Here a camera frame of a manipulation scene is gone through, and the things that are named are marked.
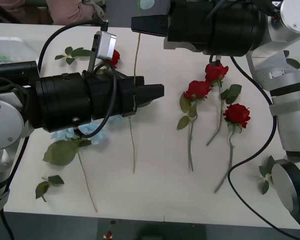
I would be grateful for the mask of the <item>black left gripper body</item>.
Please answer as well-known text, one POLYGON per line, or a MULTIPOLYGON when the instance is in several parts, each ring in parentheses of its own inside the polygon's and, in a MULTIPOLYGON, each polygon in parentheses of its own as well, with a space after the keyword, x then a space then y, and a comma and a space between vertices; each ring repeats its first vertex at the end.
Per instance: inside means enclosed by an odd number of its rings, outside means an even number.
MULTIPOLYGON (((111 116, 129 117, 137 111, 137 87, 145 85, 143 76, 116 73, 116 94, 111 116)), ((100 73, 86 78, 93 120, 103 119, 113 95, 113 74, 100 73)))

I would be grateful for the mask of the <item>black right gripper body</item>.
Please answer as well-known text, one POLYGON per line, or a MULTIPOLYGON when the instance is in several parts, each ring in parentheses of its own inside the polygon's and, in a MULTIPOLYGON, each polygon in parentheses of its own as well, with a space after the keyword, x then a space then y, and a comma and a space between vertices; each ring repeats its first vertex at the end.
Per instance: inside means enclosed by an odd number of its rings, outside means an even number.
POLYGON ((214 4, 207 0, 170 1, 165 48, 204 52, 213 32, 212 23, 206 22, 206 17, 213 7, 214 4))

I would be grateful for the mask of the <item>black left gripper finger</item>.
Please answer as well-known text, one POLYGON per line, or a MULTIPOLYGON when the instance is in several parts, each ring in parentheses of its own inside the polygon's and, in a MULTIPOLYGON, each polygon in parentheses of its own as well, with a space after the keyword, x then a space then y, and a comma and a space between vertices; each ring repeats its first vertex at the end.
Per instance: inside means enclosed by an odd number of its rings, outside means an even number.
POLYGON ((139 87, 139 103, 146 104, 163 97, 165 87, 162 84, 149 84, 139 87))

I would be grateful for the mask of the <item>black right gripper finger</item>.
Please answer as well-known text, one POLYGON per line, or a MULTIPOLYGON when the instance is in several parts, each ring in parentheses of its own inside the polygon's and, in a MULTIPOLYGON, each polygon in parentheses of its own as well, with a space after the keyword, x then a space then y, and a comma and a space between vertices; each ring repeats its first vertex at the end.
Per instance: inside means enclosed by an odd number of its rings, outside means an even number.
POLYGON ((131 30, 136 33, 157 37, 168 34, 168 15, 135 16, 131 18, 131 30))

